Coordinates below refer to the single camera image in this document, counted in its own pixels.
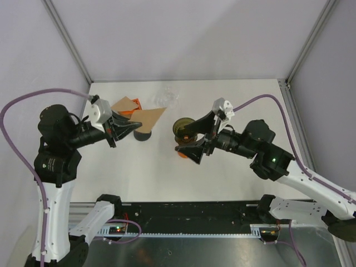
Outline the orange coffee filter box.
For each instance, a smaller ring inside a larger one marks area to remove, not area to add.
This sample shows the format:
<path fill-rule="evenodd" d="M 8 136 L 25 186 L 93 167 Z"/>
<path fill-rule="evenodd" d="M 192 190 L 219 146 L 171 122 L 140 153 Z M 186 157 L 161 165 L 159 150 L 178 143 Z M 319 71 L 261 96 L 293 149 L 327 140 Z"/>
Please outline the orange coffee filter box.
<path fill-rule="evenodd" d="M 125 116 L 131 116 L 135 111 L 142 110 L 140 100 L 138 98 L 129 99 L 124 97 L 120 103 L 119 113 Z"/>

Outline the dark green dripper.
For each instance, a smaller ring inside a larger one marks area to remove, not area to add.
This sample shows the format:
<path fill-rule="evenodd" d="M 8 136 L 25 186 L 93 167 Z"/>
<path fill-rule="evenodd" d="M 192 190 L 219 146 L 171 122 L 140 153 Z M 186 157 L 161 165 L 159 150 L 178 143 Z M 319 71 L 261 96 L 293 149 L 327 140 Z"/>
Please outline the dark green dripper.
<path fill-rule="evenodd" d="M 186 125 L 191 124 L 194 121 L 194 119 L 189 117 L 183 117 L 175 121 L 172 130 L 178 145 L 190 144 L 197 140 L 197 133 L 185 128 Z"/>

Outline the brown paper coffee filter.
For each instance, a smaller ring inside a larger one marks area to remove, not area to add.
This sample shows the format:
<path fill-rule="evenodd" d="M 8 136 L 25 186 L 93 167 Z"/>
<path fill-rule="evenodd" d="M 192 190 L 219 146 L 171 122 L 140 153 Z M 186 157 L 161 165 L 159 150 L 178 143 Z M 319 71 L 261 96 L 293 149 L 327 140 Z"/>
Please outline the brown paper coffee filter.
<path fill-rule="evenodd" d="M 150 110 L 136 110 L 131 115 L 130 121 L 142 123 L 142 126 L 136 129 L 136 131 L 149 134 L 165 110 L 166 107 Z"/>

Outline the orange glass carafe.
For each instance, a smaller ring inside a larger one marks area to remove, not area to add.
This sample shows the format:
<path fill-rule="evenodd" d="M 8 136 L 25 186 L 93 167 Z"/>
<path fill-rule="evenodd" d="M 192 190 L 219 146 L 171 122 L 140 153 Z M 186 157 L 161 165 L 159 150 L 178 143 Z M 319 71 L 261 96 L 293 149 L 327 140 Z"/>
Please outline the orange glass carafe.
<path fill-rule="evenodd" d="M 178 151 L 177 153 L 178 153 L 178 155 L 179 155 L 180 157 L 182 157 L 182 158 L 184 158 L 184 159 L 189 159 L 189 158 L 190 158 L 190 155 L 189 155 L 189 154 L 186 154 L 186 153 L 184 153 L 184 152 L 182 152 L 182 151 Z"/>

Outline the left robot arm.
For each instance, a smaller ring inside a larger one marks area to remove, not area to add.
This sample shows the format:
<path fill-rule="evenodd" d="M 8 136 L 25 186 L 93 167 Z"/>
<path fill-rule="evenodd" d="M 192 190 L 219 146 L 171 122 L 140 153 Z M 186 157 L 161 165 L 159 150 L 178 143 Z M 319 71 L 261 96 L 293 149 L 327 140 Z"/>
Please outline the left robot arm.
<path fill-rule="evenodd" d="M 121 198 L 102 194 L 94 208 L 72 230 L 68 228 L 70 200 L 81 161 L 78 149 L 106 140 L 110 147 L 133 130 L 140 122 L 131 122 L 110 110 L 104 112 L 102 129 L 96 129 L 87 120 L 80 120 L 63 105 L 45 108 L 40 116 L 41 133 L 34 170 L 39 176 L 39 203 L 46 208 L 39 215 L 39 226 L 32 253 L 26 266 L 82 266 L 90 243 L 107 222 L 121 222 L 115 233 L 125 233 L 132 223 L 122 208 Z"/>

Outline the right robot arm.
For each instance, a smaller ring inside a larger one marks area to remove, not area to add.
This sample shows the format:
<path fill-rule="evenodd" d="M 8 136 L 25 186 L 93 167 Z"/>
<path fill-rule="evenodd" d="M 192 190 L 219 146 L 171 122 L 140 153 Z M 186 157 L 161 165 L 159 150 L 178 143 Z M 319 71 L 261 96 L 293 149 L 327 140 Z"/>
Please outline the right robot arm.
<path fill-rule="evenodd" d="M 219 130 L 220 119 L 213 112 L 195 121 L 177 120 L 173 127 L 175 150 L 199 164 L 215 149 L 251 159 L 250 168 L 263 180 L 290 186 L 311 198 L 293 201 L 264 195 L 256 208 L 262 223 L 295 220 L 326 228 L 332 235 L 355 242 L 355 193 L 332 185 L 307 169 L 296 156 L 273 144 L 273 132 L 264 120 L 250 121 L 242 133 L 232 126 Z"/>

